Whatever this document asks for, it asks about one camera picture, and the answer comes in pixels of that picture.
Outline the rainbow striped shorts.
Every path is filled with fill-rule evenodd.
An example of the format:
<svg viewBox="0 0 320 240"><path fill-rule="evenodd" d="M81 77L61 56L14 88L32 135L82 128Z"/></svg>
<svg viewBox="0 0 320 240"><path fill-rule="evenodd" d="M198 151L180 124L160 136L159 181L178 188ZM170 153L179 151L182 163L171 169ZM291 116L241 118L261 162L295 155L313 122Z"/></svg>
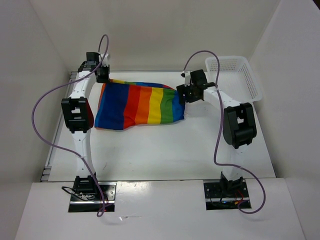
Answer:
<svg viewBox="0 0 320 240"><path fill-rule="evenodd" d="M185 105L170 86L111 79L102 85L94 127L122 131L137 125L173 124L184 118Z"/></svg>

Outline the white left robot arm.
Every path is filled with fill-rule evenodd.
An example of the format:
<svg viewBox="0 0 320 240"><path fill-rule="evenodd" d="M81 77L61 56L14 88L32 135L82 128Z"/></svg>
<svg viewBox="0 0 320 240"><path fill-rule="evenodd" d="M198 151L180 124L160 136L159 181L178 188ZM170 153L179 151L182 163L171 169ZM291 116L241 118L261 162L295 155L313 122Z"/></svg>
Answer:
<svg viewBox="0 0 320 240"><path fill-rule="evenodd" d="M74 87L69 97L61 100L65 126L74 141L77 157L77 171L72 190L79 198L94 200L100 194L95 183L96 171L92 162L90 136L94 126L94 115L89 104L89 96L95 83L110 80L110 55L108 53L87 52L75 76Z"/></svg>

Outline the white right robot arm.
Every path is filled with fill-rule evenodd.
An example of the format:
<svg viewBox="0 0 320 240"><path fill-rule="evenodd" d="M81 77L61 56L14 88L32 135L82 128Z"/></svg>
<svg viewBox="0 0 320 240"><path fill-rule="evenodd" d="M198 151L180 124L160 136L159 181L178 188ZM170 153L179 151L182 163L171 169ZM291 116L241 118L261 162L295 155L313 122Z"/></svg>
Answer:
<svg viewBox="0 0 320 240"><path fill-rule="evenodd" d="M225 197L232 196L243 184L243 153L257 136L253 106L240 102L220 90L215 82L208 82L205 72L183 71L184 83L177 86L182 104L203 100L220 110L219 130L213 152L215 165L223 167L219 180L219 191ZM229 160L217 162L221 138L229 145Z"/></svg>

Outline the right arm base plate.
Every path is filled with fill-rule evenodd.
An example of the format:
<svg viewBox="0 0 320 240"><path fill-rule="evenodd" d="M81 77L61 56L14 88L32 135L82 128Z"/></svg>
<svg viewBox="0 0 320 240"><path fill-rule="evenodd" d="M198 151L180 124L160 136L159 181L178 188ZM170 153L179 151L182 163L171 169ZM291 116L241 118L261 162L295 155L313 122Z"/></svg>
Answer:
<svg viewBox="0 0 320 240"><path fill-rule="evenodd" d="M230 192L223 192L219 180L205 180L203 182L205 206L207 211L233 210L238 208L251 209L247 183Z"/></svg>

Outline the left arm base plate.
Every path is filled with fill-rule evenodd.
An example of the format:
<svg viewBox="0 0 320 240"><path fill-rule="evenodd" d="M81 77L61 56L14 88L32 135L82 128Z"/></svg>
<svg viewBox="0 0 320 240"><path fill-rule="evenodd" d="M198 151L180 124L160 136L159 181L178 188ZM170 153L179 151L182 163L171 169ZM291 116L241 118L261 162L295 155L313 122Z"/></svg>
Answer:
<svg viewBox="0 0 320 240"><path fill-rule="evenodd" d="M116 190L117 183L116 182L100 182L101 190L105 197L105 213L112 213L115 211L115 200L116 200ZM70 201L68 212L69 213L89 213L95 212L97 213L103 207L103 200L98 192L97 194L93 193L75 193L74 187L66 187L63 186L63 189L70 194Z"/></svg>

